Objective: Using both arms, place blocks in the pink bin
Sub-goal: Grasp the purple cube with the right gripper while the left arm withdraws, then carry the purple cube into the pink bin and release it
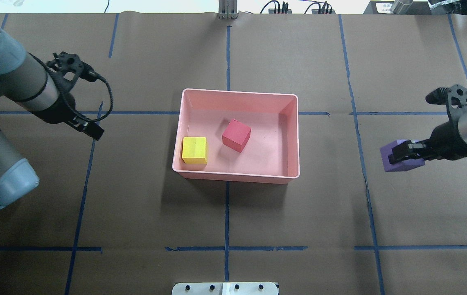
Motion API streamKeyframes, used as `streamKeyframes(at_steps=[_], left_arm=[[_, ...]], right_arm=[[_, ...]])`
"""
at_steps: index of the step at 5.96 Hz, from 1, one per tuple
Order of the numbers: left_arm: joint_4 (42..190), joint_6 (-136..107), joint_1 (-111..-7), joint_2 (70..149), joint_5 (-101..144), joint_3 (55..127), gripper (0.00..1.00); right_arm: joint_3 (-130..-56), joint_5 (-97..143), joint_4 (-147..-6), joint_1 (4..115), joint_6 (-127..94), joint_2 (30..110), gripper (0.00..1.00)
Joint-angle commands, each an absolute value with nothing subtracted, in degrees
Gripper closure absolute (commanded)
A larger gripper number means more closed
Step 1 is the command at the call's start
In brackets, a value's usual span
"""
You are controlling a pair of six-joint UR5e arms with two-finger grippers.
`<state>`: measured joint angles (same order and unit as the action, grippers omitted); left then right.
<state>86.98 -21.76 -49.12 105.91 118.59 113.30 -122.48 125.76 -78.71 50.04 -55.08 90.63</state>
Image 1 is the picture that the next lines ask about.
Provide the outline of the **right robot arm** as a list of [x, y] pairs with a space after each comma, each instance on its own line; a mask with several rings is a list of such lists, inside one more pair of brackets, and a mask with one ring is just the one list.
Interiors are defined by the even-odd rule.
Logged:
[[434, 159], [466, 158], [467, 112], [437, 126], [426, 140], [395, 140], [379, 150], [385, 172], [405, 172]]

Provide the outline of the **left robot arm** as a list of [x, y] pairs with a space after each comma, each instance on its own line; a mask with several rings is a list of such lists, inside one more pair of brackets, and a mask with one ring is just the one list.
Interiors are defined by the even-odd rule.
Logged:
[[[106, 113], [91, 119], [76, 107], [71, 90], [78, 80], [102, 82], [108, 91]], [[68, 125], [93, 140], [100, 140], [104, 129], [100, 121], [114, 108], [109, 82], [77, 54], [54, 53], [43, 62], [0, 27], [0, 99], [20, 106], [49, 125]], [[18, 151], [0, 127], [0, 209], [17, 202], [39, 186], [40, 179], [29, 160]]]

